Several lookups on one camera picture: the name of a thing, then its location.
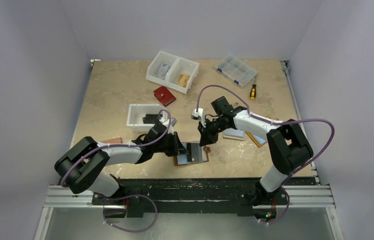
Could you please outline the small white plastic bin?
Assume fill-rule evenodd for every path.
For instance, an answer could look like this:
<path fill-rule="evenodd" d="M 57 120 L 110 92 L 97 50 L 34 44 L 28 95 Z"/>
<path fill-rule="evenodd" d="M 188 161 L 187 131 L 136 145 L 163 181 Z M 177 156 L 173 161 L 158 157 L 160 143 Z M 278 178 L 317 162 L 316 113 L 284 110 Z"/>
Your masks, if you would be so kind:
<path fill-rule="evenodd" d="M 131 128 L 135 133 L 148 132 L 154 123 L 145 123 L 143 118 L 149 115 L 157 115 L 160 110 L 167 108 L 158 103 L 134 103 L 130 104 L 128 108 L 128 116 L 126 126 Z"/>

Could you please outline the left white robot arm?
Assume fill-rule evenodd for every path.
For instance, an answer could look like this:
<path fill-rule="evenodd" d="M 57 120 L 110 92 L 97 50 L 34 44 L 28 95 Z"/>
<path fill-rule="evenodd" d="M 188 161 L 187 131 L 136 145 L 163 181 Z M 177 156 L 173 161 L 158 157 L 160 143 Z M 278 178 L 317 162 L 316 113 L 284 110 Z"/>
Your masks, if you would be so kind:
<path fill-rule="evenodd" d="M 74 194 L 89 190 L 116 205 L 124 198 L 124 187 L 117 177 L 103 173 L 103 169 L 116 164 L 141 164 L 156 153 L 175 157 L 189 152 L 177 132 L 157 123 L 148 133 L 126 144 L 97 142 L 86 136 L 57 160 L 54 169 L 61 177 L 61 185 Z"/>

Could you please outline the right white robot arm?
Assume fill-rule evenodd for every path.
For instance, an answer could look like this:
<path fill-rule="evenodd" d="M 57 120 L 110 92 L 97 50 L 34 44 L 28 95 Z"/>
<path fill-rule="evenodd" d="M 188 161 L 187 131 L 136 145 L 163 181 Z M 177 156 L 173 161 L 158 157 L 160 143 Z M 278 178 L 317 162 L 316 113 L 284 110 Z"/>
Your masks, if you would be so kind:
<path fill-rule="evenodd" d="M 233 107 L 222 96 L 212 103 L 215 117 L 209 120 L 202 108 L 196 107 L 191 118 L 199 121 L 200 146 L 215 144 L 219 133 L 235 129 L 249 132 L 266 141 L 272 166 L 256 184 L 256 199 L 266 204 L 293 171 L 313 157 L 313 149 L 299 124 L 293 120 L 282 122 L 253 115 L 246 107 Z"/>

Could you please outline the tan leather card holder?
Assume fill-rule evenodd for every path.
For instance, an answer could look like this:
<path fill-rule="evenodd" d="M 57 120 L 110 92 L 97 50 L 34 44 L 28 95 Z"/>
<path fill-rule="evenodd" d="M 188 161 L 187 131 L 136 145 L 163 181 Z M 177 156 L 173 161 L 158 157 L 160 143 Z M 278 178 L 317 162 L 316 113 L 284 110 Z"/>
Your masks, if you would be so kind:
<path fill-rule="evenodd" d="M 188 153 L 174 157 L 174 165 L 176 167 L 209 161 L 211 149 L 208 146 L 199 146 L 198 142 L 183 142 L 182 145 L 186 148 Z"/>

